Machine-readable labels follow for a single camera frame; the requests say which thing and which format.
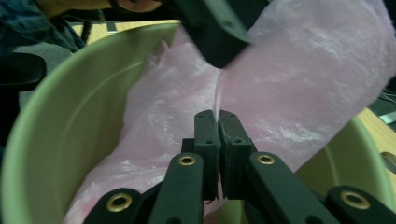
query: light green bucket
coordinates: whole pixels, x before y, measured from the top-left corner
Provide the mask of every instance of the light green bucket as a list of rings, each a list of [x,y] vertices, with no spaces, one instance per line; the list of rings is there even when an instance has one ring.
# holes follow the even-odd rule
[[[139,79],[144,61],[162,39],[172,40],[177,27],[153,25],[100,40],[59,66],[37,88],[7,145],[2,177],[2,215],[6,224],[61,223],[84,176],[116,147],[126,92]],[[363,128],[356,127],[358,130],[351,132],[370,142],[367,133],[361,135],[365,133]],[[350,136],[341,139],[343,144],[357,142]],[[356,167],[329,168],[333,172],[315,177],[316,181],[323,182],[323,178],[331,184],[332,176],[337,176],[339,182],[334,183],[342,184],[341,176],[354,174],[361,177],[358,185],[376,182],[371,191],[366,190],[394,207],[389,181],[373,144],[359,147],[348,145],[345,151],[374,157],[355,157]],[[337,153],[342,158],[344,152]],[[349,161],[333,161],[331,165],[340,162]],[[221,208],[219,219],[222,223],[241,223],[240,202]]]

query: wooden table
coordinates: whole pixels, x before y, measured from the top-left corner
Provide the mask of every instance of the wooden table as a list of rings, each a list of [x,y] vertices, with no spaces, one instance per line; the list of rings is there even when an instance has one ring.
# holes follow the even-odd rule
[[[141,21],[141,22],[119,22],[116,23],[118,31],[133,29],[140,26],[157,24],[157,23],[167,23],[167,22],[177,22],[177,21]],[[81,32],[82,26],[74,26],[75,30],[79,33]],[[107,31],[106,24],[96,24],[92,27],[92,32],[90,35],[89,44],[92,42],[111,35]],[[373,140],[377,146],[379,152],[390,152],[396,155],[396,132],[389,128],[379,117],[377,117],[369,109],[364,109],[358,115],[358,117],[363,121],[365,127],[367,128],[369,134],[373,137]],[[393,185],[394,198],[396,199],[396,174],[388,171],[390,181]]]

